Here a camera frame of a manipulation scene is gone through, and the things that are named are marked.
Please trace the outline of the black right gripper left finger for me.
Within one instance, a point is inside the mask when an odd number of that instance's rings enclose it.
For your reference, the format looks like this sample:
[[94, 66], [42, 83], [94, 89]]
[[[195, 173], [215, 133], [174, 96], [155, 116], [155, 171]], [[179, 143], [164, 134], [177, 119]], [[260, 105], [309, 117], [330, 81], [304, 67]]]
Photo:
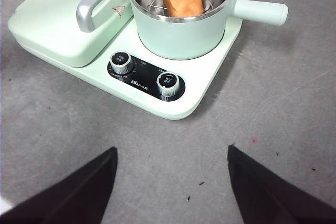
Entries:
[[1, 215], [1, 223], [100, 223], [117, 173], [111, 147], [62, 181]]

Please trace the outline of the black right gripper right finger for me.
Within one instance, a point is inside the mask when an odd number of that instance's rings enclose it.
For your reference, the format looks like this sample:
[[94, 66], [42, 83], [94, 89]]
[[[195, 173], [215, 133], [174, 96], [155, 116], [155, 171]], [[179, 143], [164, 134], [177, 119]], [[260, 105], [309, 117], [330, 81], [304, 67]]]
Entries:
[[335, 223], [335, 208], [229, 145], [230, 182], [244, 223]]

